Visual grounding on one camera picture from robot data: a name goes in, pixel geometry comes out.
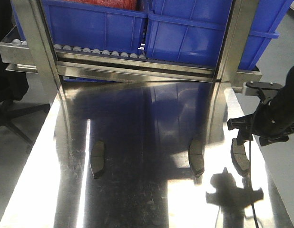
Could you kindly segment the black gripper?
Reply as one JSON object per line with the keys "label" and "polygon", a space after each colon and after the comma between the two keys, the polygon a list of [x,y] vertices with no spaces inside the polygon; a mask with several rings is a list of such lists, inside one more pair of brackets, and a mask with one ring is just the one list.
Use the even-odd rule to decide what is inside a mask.
{"label": "black gripper", "polygon": [[286,142],[294,133],[294,66],[289,70],[285,85],[246,82],[243,94],[255,95],[260,103],[252,114],[229,119],[229,130],[238,129],[237,145],[259,136],[261,146]]}

